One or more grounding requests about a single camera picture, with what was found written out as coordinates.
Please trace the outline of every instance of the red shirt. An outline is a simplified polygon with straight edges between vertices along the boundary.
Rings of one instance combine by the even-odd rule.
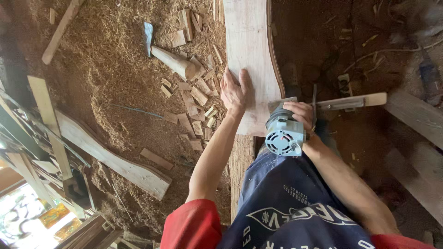
[[[206,199],[181,205],[166,218],[160,249],[213,249],[222,238],[215,203]],[[397,234],[371,236],[376,249],[435,249]]]

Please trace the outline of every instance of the sawdust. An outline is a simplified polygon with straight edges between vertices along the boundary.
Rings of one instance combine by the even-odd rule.
[[[86,123],[113,152],[156,167],[173,179],[159,202],[119,174],[111,173],[115,188],[134,220],[131,222],[97,163],[86,173],[103,194],[98,211],[113,226],[145,238],[159,240],[167,215],[184,203],[190,179],[186,175],[190,167],[185,164],[195,164],[200,153],[180,139],[179,134],[186,133],[184,127],[110,104],[140,108],[161,116],[165,111],[186,112],[178,90],[171,98],[166,98],[160,90],[161,78],[169,80],[173,87],[182,80],[158,59],[145,55],[143,22],[154,26],[153,45],[175,54],[184,51],[188,59],[195,55],[206,65],[208,55],[216,58],[213,44],[226,58],[225,28],[212,20],[211,4],[210,0],[122,0],[117,7],[113,0],[86,1],[64,34],[51,64],[46,66],[41,56],[69,0],[12,3],[19,48],[30,73],[46,79],[54,105]],[[56,25],[48,22],[49,7],[57,12]],[[206,22],[202,33],[194,32],[192,42],[172,49],[166,35],[178,30],[177,13],[184,8],[191,8]],[[223,73],[224,65],[216,61],[216,66],[217,72]],[[206,106],[210,105],[216,105],[219,118],[223,118],[225,110],[219,97],[210,97]],[[141,157],[143,148],[172,162],[174,167],[167,171]],[[216,194],[216,204],[221,222],[229,224],[230,187],[226,175]]]

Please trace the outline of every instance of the curved wooden plank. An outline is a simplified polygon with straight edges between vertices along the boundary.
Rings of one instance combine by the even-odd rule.
[[[235,77],[246,68],[253,90],[237,134],[265,136],[268,102],[284,97],[270,31],[269,0],[225,0],[226,49]]]
[[[63,137],[161,201],[172,182],[171,178],[153,167],[142,166],[116,155],[99,142],[88,127],[59,110],[55,110],[55,115]]]

